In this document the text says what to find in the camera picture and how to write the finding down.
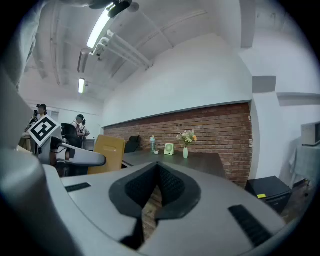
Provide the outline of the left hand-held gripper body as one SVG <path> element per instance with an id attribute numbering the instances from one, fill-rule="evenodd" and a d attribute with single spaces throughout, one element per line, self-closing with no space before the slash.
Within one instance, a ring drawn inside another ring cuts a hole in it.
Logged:
<path id="1" fill-rule="evenodd" d="M 50 151 L 57 149 L 63 143 L 61 125 L 46 115 L 35 123 L 27 133 L 39 161 L 44 165 L 51 165 Z"/>

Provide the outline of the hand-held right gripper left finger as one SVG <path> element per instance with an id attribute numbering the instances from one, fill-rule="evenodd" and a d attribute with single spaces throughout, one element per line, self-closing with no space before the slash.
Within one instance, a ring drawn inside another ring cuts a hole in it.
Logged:
<path id="1" fill-rule="evenodd" d="M 71 237 L 75 251 L 64 256 L 159 256 L 152 248 L 134 250 L 121 243 L 134 232 L 136 219 L 119 213 L 111 202 L 109 189 L 118 179 L 149 165 L 148 162 L 101 174 L 60 178 L 44 165 L 48 190 L 60 220 Z"/>

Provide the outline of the white ceiling pipes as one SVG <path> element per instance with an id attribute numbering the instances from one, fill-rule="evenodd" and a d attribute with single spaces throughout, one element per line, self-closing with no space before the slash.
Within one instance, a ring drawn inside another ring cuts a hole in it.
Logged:
<path id="1" fill-rule="evenodd" d="M 89 55 L 102 60 L 107 51 L 132 63 L 138 68 L 143 67 L 147 70 L 154 65 L 151 60 L 110 29 L 107 31 L 106 36 L 100 39 L 93 52 L 90 52 Z"/>

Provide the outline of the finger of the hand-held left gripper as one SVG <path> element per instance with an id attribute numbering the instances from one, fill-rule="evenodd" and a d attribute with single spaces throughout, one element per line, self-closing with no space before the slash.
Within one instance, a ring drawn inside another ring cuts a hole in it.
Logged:
<path id="1" fill-rule="evenodd" d="M 75 166 L 99 167 L 107 163 L 107 158 L 100 153 L 62 143 L 61 161 Z"/>

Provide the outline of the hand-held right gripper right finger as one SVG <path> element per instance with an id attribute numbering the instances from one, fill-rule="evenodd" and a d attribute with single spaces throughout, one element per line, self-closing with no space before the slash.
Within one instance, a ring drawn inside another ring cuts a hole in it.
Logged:
<path id="1" fill-rule="evenodd" d="M 231 181 L 176 164 L 168 164 L 193 178 L 201 198 L 186 216 L 159 221 L 151 237 L 140 247 L 145 256 L 236 256 L 254 249 L 229 211 L 242 205 L 271 234 L 286 224 L 272 208 Z"/>

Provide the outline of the person's grey shirt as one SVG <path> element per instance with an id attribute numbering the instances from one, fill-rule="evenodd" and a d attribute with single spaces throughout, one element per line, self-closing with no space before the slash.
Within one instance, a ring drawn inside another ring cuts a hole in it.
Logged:
<path id="1" fill-rule="evenodd" d="M 41 12 L 49 1 L 50 0 L 39 0 L 23 17 L 18 29 L 21 67 L 19 68 L 20 74 L 17 76 L 17 82 L 15 84 L 17 91 L 20 89 L 23 73 L 36 45 L 36 35 L 40 24 Z"/>

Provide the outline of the black cabinet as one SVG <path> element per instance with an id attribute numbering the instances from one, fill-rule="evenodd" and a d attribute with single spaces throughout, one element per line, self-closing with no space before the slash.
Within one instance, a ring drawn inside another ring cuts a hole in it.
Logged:
<path id="1" fill-rule="evenodd" d="M 258 199 L 278 214 L 283 212 L 292 195 L 292 190 L 276 176 L 250 179 L 246 183 L 245 190 L 256 198 L 259 194 L 265 194 L 266 198 Z"/>

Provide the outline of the long ceiling light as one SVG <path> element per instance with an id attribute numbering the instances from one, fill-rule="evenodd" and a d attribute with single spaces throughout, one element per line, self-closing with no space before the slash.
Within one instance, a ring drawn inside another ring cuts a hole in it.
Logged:
<path id="1" fill-rule="evenodd" d="M 98 18 L 96 24 L 94 25 L 94 28 L 91 31 L 91 34 L 89 36 L 89 39 L 87 41 L 86 46 L 90 49 L 93 49 L 96 45 L 97 40 L 99 39 L 99 36 L 101 32 L 103 31 L 104 27 L 108 23 L 110 17 L 108 16 L 111 9 L 115 7 L 115 4 L 108 5 L 105 10 L 102 12 L 100 17 Z"/>

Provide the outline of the person's left forearm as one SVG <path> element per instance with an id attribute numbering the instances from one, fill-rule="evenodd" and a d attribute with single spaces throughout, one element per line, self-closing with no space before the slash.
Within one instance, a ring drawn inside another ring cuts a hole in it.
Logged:
<path id="1" fill-rule="evenodd" d="M 36 153 L 36 151 L 35 151 L 35 149 L 32 149 L 32 148 L 31 148 L 30 150 L 27 150 L 27 149 L 21 147 L 20 145 L 18 145 L 18 146 L 16 147 L 16 150 L 17 150 L 18 152 L 32 154 L 32 155 L 34 155 L 34 156 L 36 156 L 36 157 L 38 156 L 37 153 Z"/>

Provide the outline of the bunch of artificial flowers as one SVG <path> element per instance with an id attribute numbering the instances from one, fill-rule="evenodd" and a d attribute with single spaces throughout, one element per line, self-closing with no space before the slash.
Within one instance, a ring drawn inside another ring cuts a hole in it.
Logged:
<path id="1" fill-rule="evenodd" d="M 185 130 L 184 132 L 179 133 L 176 136 L 176 139 L 183 142 L 185 148 L 187 148 L 192 142 L 196 142 L 198 140 L 194 130 Z"/>

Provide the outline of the white box appliance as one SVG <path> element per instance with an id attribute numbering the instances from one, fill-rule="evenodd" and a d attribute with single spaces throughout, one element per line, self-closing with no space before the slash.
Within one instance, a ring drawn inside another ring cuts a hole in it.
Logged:
<path id="1" fill-rule="evenodd" d="M 312 147 L 320 143 L 320 121 L 301 125 L 301 143 Z"/>

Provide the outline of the black office chair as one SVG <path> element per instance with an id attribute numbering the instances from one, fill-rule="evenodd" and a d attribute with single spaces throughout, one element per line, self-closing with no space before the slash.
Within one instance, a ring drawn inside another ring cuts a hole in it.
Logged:
<path id="1" fill-rule="evenodd" d="M 76 148 L 81 148 L 81 139 L 78 137 L 77 129 L 68 123 L 61 124 L 61 135 L 63 139 L 66 139 L 68 144 Z"/>

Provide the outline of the grey tablecloth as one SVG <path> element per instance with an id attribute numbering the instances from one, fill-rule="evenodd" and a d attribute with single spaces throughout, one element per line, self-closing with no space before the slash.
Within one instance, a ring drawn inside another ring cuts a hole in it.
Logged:
<path id="1" fill-rule="evenodd" d="M 289 164 L 292 174 L 291 188 L 294 186 L 297 176 L 312 183 L 317 183 L 320 180 L 320 144 L 316 146 L 297 146 Z"/>

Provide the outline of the person's left hand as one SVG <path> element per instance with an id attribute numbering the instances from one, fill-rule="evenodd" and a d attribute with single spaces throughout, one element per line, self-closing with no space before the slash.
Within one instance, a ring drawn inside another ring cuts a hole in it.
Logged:
<path id="1" fill-rule="evenodd" d="M 69 147 L 59 146 L 50 150 L 50 164 L 56 166 L 58 164 L 69 164 L 70 159 L 75 155 L 75 150 Z"/>

